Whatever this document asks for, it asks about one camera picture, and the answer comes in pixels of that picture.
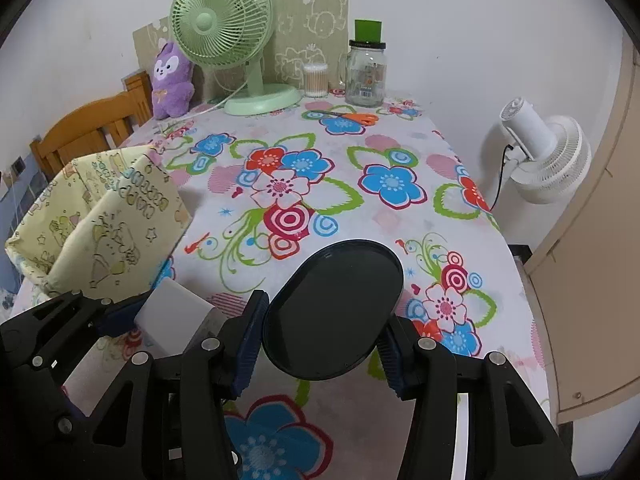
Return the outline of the wooden bed headboard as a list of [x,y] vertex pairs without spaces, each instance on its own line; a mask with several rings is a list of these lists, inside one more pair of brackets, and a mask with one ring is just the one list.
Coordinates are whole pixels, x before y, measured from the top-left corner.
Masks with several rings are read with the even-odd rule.
[[124,79],[125,90],[76,108],[61,118],[42,139],[29,144],[48,181],[76,157],[121,146],[152,118],[151,79],[144,70]]

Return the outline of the floral tablecloth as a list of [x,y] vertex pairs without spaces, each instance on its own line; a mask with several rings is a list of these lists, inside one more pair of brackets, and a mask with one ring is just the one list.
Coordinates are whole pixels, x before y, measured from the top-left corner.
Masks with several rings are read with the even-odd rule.
[[[458,356],[503,353],[544,410],[546,378],[512,252],[468,170],[420,112],[399,119],[322,102],[257,117],[219,111],[139,131],[122,148],[138,145],[156,151],[192,217],[150,295],[171,278],[236,318],[256,290],[270,304],[320,249],[374,240],[404,271],[390,318]],[[235,479],[401,479],[414,404],[390,388],[377,341],[348,373],[311,382],[274,366],[260,337],[250,383],[224,404],[242,460]],[[90,418],[141,351],[152,356],[136,323],[101,337],[63,390]],[[448,479],[467,479],[468,429],[461,393]]]

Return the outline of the beige cabinet door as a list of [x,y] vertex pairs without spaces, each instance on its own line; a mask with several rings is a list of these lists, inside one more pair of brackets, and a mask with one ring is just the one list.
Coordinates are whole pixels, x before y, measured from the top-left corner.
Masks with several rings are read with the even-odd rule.
[[623,39],[620,79],[588,172],[526,263],[546,326],[557,422],[639,392],[639,52]]

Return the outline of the white 45W charger box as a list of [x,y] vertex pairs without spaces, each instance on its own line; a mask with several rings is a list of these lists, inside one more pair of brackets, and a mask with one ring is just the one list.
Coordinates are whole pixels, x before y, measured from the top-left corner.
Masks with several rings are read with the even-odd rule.
[[163,278],[134,322],[156,358],[181,354],[195,336],[217,336],[228,318],[194,292]]

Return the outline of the black oval tray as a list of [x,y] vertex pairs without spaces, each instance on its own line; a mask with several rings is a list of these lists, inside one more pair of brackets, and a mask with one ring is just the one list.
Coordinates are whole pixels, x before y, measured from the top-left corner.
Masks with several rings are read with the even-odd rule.
[[340,377],[373,350],[404,290],[399,258],[374,240],[315,252],[271,300],[262,329],[269,361],[310,380]]

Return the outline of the glass jar green lid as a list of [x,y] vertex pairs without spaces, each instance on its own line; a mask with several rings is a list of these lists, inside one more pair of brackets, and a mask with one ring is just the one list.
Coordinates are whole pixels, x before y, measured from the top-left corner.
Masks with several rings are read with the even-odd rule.
[[338,61],[338,76],[348,104],[380,107],[385,99],[387,61],[382,23],[356,20],[349,50]]

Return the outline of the green desk fan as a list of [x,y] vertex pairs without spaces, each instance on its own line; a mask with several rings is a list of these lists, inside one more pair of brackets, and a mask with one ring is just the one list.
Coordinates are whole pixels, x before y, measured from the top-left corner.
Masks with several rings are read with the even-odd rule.
[[262,79],[275,18],[274,0],[172,0],[171,35],[191,62],[212,70],[244,70],[244,84],[224,99],[229,115],[267,114],[302,99],[290,84]]

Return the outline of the beige cartoon cardboard panel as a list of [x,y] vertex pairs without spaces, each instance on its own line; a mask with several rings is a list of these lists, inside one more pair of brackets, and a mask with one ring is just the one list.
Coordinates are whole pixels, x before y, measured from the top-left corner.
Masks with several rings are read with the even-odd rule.
[[[274,0],[276,18],[264,50],[262,79],[303,88],[303,66],[329,66],[329,88],[344,89],[341,60],[348,51],[348,0]],[[139,67],[152,76],[155,58],[171,40],[168,18],[161,18],[132,33]],[[242,66],[213,70],[194,67],[192,104],[221,99],[244,82]]]

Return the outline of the yellow cartoon storage box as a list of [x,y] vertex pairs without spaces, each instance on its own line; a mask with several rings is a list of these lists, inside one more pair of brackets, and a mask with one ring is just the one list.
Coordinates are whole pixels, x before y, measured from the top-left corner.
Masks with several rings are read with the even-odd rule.
[[53,297],[120,301],[147,292],[190,226],[177,185],[147,145],[73,159],[6,241],[17,270]]

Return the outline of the purple plush toy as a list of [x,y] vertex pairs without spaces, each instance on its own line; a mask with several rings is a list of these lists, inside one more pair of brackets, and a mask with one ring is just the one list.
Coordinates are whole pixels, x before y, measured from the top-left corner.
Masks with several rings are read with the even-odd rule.
[[194,96],[193,63],[178,44],[168,42],[157,55],[152,77],[152,111],[157,120],[181,117]]

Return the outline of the white clip fan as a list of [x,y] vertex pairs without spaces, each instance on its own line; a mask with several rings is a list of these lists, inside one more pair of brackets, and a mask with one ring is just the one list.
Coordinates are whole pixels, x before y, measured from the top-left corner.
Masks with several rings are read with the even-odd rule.
[[500,122],[513,142],[506,153],[508,176],[523,200],[545,205],[577,191],[590,168],[591,148],[573,117],[541,118],[517,96],[503,107]]

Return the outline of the cotton swab container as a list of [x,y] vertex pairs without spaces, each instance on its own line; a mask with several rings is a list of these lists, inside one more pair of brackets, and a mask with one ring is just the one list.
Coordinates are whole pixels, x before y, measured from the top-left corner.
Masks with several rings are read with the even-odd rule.
[[308,63],[303,65],[304,93],[308,98],[322,98],[329,91],[329,65]]

